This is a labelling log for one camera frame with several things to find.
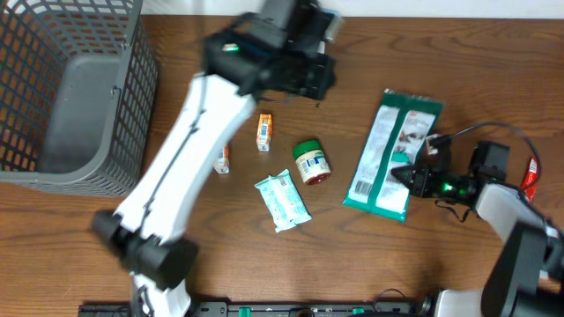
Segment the red snack stick packet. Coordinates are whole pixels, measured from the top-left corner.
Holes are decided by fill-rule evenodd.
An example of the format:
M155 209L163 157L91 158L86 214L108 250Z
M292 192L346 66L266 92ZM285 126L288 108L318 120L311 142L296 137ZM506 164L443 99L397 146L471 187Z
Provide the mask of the red snack stick packet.
M525 197L531 202L536 194L538 180L538 161L531 157L523 181L521 183L521 190L524 192Z

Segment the green 3M glove package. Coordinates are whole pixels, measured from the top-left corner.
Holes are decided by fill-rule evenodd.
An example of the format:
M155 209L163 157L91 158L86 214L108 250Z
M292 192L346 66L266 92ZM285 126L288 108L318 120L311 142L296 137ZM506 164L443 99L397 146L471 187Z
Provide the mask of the green 3M glove package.
M391 170L416 163L443 108L439 100L385 90L343 205L405 221L409 190Z

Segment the grey plastic mesh basket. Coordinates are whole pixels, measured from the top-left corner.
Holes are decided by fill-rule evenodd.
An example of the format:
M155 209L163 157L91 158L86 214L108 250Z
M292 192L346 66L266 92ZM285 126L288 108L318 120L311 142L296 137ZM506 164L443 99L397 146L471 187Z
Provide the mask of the grey plastic mesh basket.
M142 167L158 67L140 0L1 4L1 180L120 196Z

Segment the green lid spice jar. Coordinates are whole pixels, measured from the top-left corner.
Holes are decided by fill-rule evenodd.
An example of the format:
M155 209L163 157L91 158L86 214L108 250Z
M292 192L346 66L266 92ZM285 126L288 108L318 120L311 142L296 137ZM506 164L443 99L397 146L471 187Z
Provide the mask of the green lid spice jar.
M305 184L315 185L330 177L330 165L317 140L296 145L293 148L293 158Z

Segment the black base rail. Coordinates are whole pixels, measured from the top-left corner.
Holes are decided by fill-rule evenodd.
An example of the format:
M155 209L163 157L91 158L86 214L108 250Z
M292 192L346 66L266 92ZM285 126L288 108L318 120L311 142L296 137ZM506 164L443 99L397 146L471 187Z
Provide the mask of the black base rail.
M193 305L187 316L195 317L342 317L376 313L378 316L433 316L432 309L413 302L380 301L370 303L300 303L300 304L229 304L227 302L200 302Z

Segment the mint green wipes pack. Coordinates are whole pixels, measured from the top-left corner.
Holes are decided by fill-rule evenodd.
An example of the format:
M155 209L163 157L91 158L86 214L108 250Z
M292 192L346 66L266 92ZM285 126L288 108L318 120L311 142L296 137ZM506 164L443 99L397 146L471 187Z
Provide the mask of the mint green wipes pack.
M312 219L288 169L269 175L255 188L260 192L276 226L276 232L294 228Z

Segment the white barcode scanner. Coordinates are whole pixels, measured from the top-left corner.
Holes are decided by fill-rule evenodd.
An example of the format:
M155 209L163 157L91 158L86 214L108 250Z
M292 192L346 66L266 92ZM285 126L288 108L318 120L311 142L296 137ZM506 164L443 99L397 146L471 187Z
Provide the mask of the white barcode scanner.
M321 41L321 42L319 43L317 52L318 52L319 54L324 54L324 53L325 53L325 42L324 42L324 41Z

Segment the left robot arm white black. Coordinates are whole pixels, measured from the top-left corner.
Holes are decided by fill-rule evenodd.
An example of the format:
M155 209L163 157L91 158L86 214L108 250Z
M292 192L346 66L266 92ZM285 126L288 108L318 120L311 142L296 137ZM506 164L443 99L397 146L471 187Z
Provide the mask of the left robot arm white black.
M144 176L114 210L99 210L92 230L132 278L132 316L183 316L185 279L197 256L186 231L219 151L267 91L315 101L335 84L324 51L340 15L311 0L267 0L206 36L202 70Z

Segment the orange small carton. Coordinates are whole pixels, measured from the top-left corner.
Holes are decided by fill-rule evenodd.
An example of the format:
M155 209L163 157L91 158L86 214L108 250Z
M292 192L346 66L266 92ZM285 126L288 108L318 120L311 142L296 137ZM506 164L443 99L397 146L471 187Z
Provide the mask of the orange small carton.
M256 145L259 151L271 148L273 121L271 114L260 114L256 132Z
M213 162L213 168L218 174L230 172L229 145L226 144Z

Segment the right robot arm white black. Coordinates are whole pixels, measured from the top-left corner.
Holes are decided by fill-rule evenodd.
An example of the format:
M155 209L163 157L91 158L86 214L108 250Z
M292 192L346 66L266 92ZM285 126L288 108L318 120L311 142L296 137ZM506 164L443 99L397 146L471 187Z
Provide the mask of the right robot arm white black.
M415 164L392 169L392 176L411 195L461 204L487 222L503 243L501 254L477 291L440 291L427 300L428 316L563 315L562 292L547 291L539 279L563 280L563 232L535 210L524 191L506 183L509 148L490 141L476 144L466 175L449 170L450 139L435 136L428 145L439 153L436 165Z

